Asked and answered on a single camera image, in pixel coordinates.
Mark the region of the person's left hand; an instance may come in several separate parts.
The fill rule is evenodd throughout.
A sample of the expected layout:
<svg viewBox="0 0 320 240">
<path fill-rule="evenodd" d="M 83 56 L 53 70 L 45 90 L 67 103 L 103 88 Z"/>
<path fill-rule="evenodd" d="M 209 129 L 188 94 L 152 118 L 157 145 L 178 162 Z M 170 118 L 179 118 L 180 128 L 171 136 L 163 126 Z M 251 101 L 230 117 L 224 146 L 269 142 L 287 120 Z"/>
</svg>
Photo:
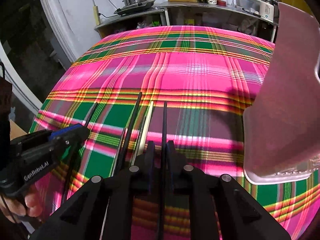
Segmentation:
<svg viewBox="0 0 320 240">
<path fill-rule="evenodd" d="M 43 208 L 35 185 L 29 187 L 24 202 L 25 206 L 15 199 L 1 195 L 1 212 L 13 223 L 20 223 L 19 217 L 26 215 L 29 217 L 39 217 L 41 215 Z"/>
</svg>

